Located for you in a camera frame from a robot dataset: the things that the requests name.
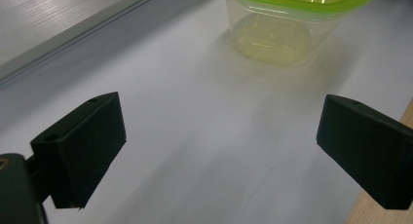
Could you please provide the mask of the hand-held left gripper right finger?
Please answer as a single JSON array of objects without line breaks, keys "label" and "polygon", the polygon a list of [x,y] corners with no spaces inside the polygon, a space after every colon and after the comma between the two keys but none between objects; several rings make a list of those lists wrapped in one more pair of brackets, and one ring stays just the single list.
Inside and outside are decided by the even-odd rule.
[{"label": "hand-held left gripper right finger", "polygon": [[413,129],[350,98],[325,97],[317,144],[385,209],[413,204]]}]

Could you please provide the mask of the clear plastic container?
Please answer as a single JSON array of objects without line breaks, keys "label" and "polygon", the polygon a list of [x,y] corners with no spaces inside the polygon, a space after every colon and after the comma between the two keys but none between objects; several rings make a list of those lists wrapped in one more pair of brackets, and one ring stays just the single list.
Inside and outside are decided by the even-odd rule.
[{"label": "clear plastic container", "polygon": [[310,60],[337,27],[326,17],[252,0],[226,0],[232,45],[243,56],[276,65]]}]

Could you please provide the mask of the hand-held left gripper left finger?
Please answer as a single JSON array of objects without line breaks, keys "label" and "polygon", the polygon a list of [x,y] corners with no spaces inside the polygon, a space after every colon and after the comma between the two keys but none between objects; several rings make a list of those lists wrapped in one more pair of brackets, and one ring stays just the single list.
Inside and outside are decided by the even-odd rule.
[{"label": "hand-held left gripper left finger", "polygon": [[127,141],[119,94],[93,97],[31,141],[57,208],[83,208]]}]

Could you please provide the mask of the green container lid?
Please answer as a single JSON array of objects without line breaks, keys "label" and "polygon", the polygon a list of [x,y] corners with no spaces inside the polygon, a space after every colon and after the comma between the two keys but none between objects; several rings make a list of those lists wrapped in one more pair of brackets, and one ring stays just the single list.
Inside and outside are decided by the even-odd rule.
[{"label": "green container lid", "polygon": [[249,10],[280,13],[344,14],[372,0],[236,0]]}]

